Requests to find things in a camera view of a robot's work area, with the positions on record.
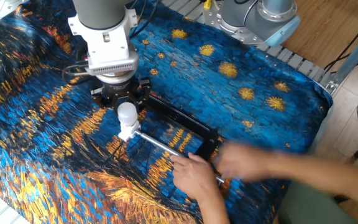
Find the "person's right hand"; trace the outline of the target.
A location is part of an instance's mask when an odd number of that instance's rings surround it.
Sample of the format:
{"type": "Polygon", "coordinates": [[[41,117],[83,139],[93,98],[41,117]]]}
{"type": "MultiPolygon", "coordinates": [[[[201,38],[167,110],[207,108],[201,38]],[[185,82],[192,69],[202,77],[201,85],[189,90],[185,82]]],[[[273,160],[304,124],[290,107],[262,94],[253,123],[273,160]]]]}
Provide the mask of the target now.
{"type": "Polygon", "coordinates": [[[271,177],[269,153],[250,146],[228,143],[220,148],[213,164],[225,179],[256,182],[271,177]]]}

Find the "person's left hand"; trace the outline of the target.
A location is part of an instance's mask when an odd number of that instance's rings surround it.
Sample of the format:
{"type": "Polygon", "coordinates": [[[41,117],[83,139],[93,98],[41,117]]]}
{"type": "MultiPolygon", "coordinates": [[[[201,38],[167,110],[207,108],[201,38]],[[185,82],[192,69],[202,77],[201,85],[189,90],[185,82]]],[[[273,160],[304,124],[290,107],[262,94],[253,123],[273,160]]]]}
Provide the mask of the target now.
{"type": "Polygon", "coordinates": [[[220,203],[216,175],[210,164],[192,153],[188,157],[171,156],[173,162],[173,183],[198,203],[220,203]]]}

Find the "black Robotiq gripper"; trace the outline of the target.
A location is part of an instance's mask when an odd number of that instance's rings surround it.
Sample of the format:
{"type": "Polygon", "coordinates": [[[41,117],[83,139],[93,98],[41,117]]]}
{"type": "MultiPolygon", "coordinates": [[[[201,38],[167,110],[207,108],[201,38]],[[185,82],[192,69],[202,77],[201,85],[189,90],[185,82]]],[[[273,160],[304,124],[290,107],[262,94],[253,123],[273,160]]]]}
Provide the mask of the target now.
{"type": "Polygon", "coordinates": [[[148,78],[128,80],[119,84],[104,83],[103,87],[91,90],[91,98],[100,108],[114,108],[122,101],[143,105],[149,99],[151,82],[148,78]]]}

